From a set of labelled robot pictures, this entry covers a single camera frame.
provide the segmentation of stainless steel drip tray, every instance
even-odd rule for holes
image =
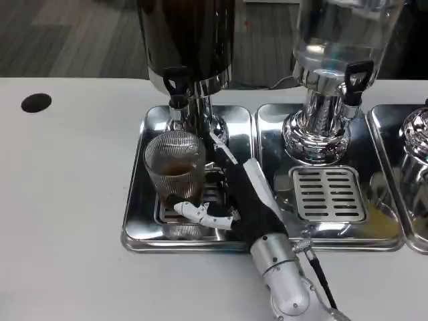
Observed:
[[[389,189],[397,204],[407,245],[419,253],[428,254],[428,196],[426,185],[406,184],[403,170],[421,171],[411,163],[402,163],[404,139],[400,135],[403,123],[412,112],[425,105],[379,105],[367,114],[367,122],[385,172]]]
[[[228,146],[239,162],[254,156],[251,114],[241,106],[213,106],[213,113],[224,120]],[[245,246],[230,232],[201,227],[165,211],[157,199],[142,152],[156,135],[171,123],[168,106],[150,109],[140,130],[140,139],[122,227],[122,244],[131,251],[243,251]],[[206,185],[205,200],[222,201],[221,188]]]
[[[300,109],[301,104],[267,104],[255,115],[257,154],[290,239],[309,233],[315,248],[323,250],[399,249],[403,238],[395,204],[364,115],[350,123],[351,141],[344,158],[333,167],[314,167],[297,163],[284,149],[282,125]],[[305,206],[314,210],[305,211]]]

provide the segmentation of black circular hole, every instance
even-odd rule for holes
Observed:
[[[47,94],[34,94],[28,96],[21,103],[21,108],[24,112],[29,112],[31,114],[35,112],[41,112],[49,107],[52,103],[51,96]]]

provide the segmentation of drink dispenser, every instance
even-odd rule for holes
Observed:
[[[284,124],[290,156],[331,164],[346,152],[348,122],[377,76],[402,6],[402,0],[301,1],[294,77],[308,98]]]
[[[210,95],[230,81],[234,0],[138,0],[148,73],[171,95],[175,125],[225,136],[212,115]]]

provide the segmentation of black tap handle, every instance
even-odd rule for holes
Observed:
[[[367,88],[368,82],[373,75],[374,68],[375,64],[372,60],[348,64],[348,67],[346,67],[345,70],[345,104],[350,106],[358,106],[361,103],[362,92]],[[353,84],[351,80],[352,76],[361,73],[365,73],[364,78],[360,82]]]
[[[186,66],[167,67],[163,70],[163,83],[171,96],[185,96],[189,89],[190,71]]]

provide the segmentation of prosthetic hand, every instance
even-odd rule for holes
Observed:
[[[280,219],[280,209],[259,163],[251,158],[239,164],[214,134],[210,134],[209,140],[236,209],[226,211],[215,203],[196,207],[176,195],[170,195],[167,202],[191,221],[232,230],[246,242],[258,272],[270,289],[272,310],[278,320],[350,321],[336,309],[310,240],[292,247]],[[304,252],[310,260],[326,290],[331,308],[324,305],[312,282],[304,276],[296,255],[299,252]]]

